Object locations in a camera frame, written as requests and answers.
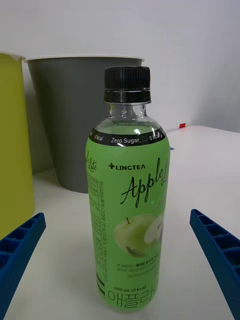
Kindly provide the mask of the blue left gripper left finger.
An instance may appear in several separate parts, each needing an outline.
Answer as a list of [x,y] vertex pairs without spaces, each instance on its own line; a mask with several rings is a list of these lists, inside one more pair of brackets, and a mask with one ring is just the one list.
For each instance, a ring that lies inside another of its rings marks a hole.
[[2,320],[45,229],[45,216],[40,212],[0,241],[0,319]]

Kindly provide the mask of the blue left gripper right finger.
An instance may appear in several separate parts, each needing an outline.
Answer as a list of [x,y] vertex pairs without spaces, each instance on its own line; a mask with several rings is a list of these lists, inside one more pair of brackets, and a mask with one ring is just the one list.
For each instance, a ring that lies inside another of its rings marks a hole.
[[240,318],[240,240],[193,209],[189,224],[235,320]]

